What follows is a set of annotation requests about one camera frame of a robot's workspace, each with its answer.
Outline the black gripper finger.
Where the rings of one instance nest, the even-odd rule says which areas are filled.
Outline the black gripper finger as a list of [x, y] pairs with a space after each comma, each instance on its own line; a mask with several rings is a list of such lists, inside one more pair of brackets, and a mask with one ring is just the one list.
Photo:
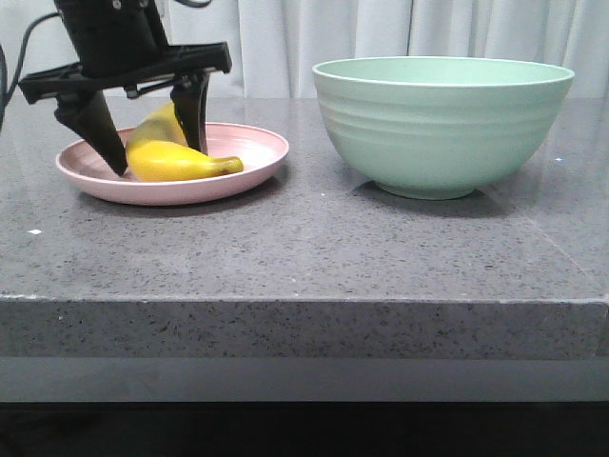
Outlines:
[[104, 94], [80, 91], [56, 97], [55, 118], [85, 140], [116, 175], [127, 170], [125, 146], [116, 130]]
[[170, 93], [176, 119], [186, 138], [187, 145], [207, 154], [206, 145], [206, 94], [207, 73], [185, 76]]

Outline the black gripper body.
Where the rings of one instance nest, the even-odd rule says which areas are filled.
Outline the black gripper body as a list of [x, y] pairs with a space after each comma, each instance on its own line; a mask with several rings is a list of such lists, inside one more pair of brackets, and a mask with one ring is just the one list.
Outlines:
[[231, 70], [225, 42], [170, 45], [153, 1], [56, 1], [54, 5], [78, 61], [21, 79], [18, 86], [30, 104], [114, 88], [134, 99]]

